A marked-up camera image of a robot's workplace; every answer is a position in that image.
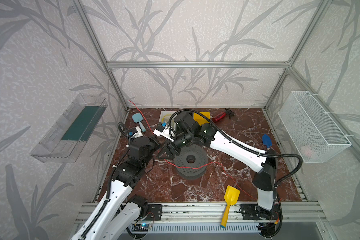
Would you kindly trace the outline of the grey cable spool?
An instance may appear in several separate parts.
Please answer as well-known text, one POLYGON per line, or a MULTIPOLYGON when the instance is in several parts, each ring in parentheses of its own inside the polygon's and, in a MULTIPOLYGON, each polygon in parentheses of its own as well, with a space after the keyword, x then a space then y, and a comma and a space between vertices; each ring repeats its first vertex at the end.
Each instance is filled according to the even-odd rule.
POLYGON ((187 180, 201 178, 206 171, 207 163, 208 156, 198 145, 182 148, 180 155, 174 159, 178 174, 187 180))

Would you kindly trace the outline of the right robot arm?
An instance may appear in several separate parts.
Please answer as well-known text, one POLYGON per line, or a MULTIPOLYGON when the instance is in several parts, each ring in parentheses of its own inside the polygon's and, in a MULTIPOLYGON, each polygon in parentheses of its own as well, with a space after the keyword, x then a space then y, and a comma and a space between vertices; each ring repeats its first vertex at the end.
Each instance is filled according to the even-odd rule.
POLYGON ((255 172, 253 185, 258 193, 255 211, 260 217, 272 214, 279 184, 296 174, 303 164, 303 158, 298 154, 279 155, 271 150, 251 147, 229 136, 202 113, 191 109, 176 111, 167 122, 158 123, 154 134, 167 139, 159 154, 166 154, 169 159, 179 156, 186 146, 197 144, 223 152, 251 168, 255 172), (276 178, 278 158, 298 159, 297 166, 279 179, 276 178))

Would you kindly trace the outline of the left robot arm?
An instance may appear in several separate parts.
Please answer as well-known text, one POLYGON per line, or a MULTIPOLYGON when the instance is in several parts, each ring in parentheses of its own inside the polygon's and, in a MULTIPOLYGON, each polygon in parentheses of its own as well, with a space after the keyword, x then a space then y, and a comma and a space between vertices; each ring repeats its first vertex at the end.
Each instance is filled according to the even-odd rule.
POLYGON ((126 126, 119 122, 118 128, 128 140, 127 160, 113 167, 107 191, 83 226, 73 235, 74 240, 116 240, 136 220, 148 214, 145 198, 128 196, 146 173, 153 154, 160 147, 155 137, 132 138, 126 126))

